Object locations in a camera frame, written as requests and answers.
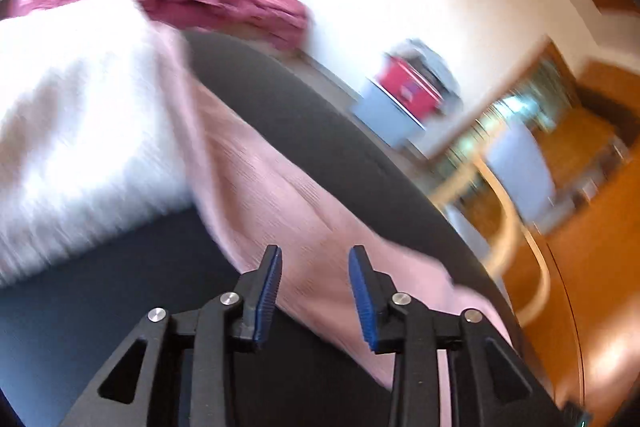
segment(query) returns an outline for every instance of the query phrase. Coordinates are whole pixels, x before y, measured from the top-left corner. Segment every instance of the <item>baseboard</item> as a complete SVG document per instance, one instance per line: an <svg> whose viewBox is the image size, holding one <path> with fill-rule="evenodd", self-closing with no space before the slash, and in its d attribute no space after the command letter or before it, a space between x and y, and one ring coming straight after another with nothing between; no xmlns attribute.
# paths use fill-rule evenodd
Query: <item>baseboard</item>
<svg viewBox="0 0 640 427"><path fill-rule="evenodd" d="M346 94L348 94L354 101L362 98L360 93L356 90L352 89L343 79L339 76L333 74L327 68L325 68L320 62L310 57L303 51L298 52L300 55L300 59L304 60L309 66L314 68L316 71L322 73L325 77L327 77L330 81L332 81L336 86L340 87Z"/></svg>

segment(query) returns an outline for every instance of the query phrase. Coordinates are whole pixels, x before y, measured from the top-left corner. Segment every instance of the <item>white cloth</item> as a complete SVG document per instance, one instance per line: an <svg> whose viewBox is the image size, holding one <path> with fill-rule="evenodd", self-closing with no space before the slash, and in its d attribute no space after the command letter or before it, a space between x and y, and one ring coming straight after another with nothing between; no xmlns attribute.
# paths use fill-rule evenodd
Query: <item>white cloth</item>
<svg viewBox="0 0 640 427"><path fill-rule="evenodd" d="M191 201L134 0L0 22L0 285Z"/></svg>

